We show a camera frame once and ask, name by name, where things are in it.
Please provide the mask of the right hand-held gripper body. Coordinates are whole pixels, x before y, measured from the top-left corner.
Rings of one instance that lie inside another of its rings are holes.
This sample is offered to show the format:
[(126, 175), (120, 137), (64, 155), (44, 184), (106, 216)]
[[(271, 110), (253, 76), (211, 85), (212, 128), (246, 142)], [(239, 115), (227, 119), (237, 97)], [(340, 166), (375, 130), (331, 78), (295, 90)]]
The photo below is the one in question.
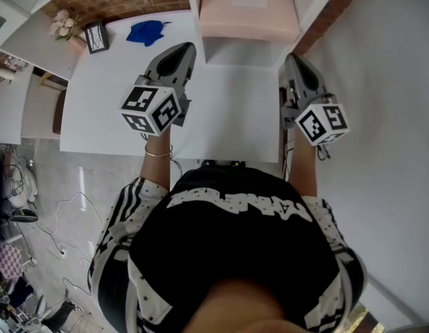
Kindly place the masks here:
[(344, 106), (328, 91), (318, 69), (290, 53), (285, 59), (287, 100), (281, 107), (284, 128), (298, 126), (312, 146), (335, 142), (350, 131)]

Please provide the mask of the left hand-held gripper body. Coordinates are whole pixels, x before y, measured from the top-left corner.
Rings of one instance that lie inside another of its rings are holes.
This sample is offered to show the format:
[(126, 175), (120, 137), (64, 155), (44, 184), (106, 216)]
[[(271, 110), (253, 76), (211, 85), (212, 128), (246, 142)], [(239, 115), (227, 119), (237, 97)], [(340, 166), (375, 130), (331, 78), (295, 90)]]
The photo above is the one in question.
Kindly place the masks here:
[(170, 126), (183, 126), (191, 101), (185, 93), (191, 80), (196, 47), (184, 42), (170, 47), (149, 63), (144, 74), (128, 86), (119, 111), (129, 127), (160, 136)]

